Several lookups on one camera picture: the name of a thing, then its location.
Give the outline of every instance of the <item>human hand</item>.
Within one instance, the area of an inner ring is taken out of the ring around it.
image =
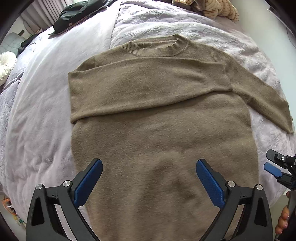
[[[283,211],[281,212],[281,216],[279,217],[278,225],[276,226],[275,232],[276,234],[281,234],[283,230],[285,230],[288,227],[288,221],[289,218],[289,209],[287,208],[287,205],[284,207]]]

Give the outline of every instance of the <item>sweater sleeve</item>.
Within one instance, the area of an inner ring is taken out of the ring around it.
[[[219,54],[231,81],[233,92],[246,104],[265,116],[287,133],[293,133],[289,105],[278,93],[258,77],[239,65],[230,55]]]

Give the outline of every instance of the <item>sweater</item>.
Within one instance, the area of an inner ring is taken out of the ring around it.
[[[77,171],[93,158],[104,165],[86,203],[103,241],[198,240],[219,209],[197,160],[240,186],[258,183],[247,105],[292,133],[288,103],[272,87],[178,34],[95,55],[69,73],[69,86]]]

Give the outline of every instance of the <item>pillow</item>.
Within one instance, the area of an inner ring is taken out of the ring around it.
[[[16,62],[17,57],[13,52],[0,54],[0,85],[5,83]]]

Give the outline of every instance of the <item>gray curtain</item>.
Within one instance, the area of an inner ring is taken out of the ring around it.
[[[35,0],[22,14],[24,26],[30,34],[46,30],[58,19],[61,11],[75,0]]]

